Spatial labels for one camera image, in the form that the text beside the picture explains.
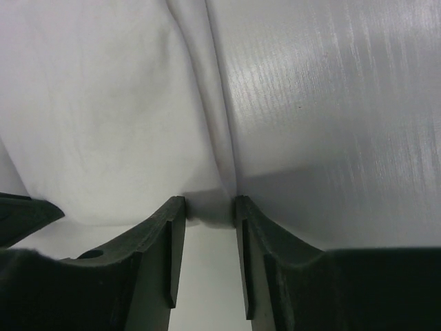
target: screw hole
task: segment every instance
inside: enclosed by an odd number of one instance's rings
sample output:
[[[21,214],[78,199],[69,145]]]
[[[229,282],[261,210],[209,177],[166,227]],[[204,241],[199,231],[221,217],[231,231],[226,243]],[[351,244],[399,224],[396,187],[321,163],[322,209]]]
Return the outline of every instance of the screw hole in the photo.
[[[77,260],[81,259],[94,259],[95,257],[100,257],[104,252],[102,250],[88,250],[87,252],[80,255]]]

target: black object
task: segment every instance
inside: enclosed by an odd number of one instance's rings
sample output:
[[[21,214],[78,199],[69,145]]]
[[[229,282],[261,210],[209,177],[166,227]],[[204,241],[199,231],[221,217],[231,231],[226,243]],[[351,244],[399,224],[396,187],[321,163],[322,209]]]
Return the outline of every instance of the black object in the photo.
[[[78,259],[0,250],[0,330],[167,330],[184,235],[185,199],[172,197]]]
[[[63,216],[47,201],[0,193],[0,247],[10,247]]]
[[[441,249],[323,252],[236,198],[253,331],[441,330]]]

